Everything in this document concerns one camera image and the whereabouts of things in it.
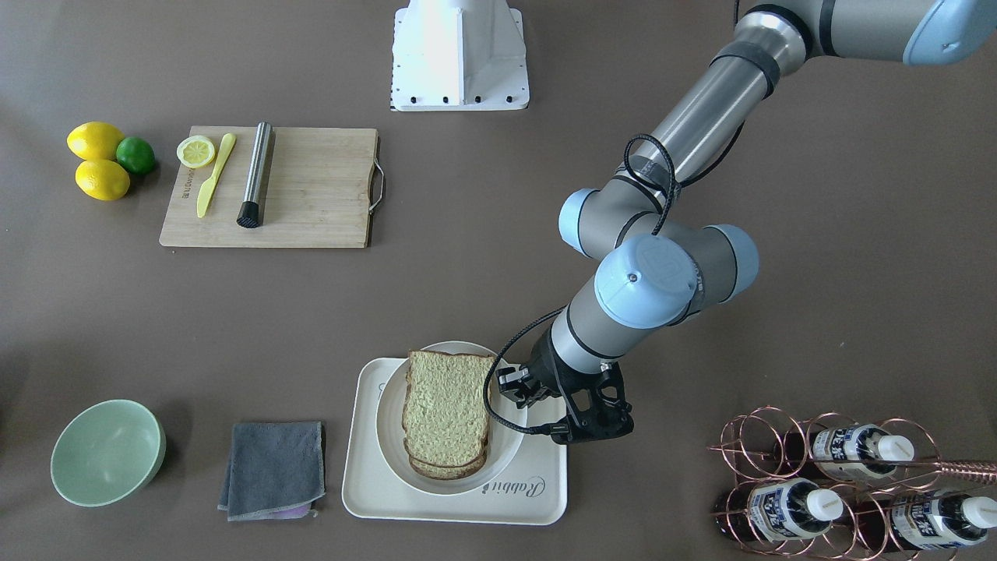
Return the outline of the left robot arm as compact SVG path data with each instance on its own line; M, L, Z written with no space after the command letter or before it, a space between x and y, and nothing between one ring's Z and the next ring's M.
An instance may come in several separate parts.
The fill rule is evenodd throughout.
M587 284L534 345L525 365L496 373L519 408L589 394L624 411L618 360L663 326L730 301L757 277L741 230L665 221L780 79L822 56L940 66L964 60L995 31L993 1L762 1L655 131L633 137L602 189L581 189L558 218L562 239L598 261Z

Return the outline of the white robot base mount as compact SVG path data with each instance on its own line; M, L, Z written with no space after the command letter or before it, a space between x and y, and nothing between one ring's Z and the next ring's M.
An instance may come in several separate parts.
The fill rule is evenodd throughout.
M395 11L394 111L514 111L530 103L523 15L506 1L410 1Z

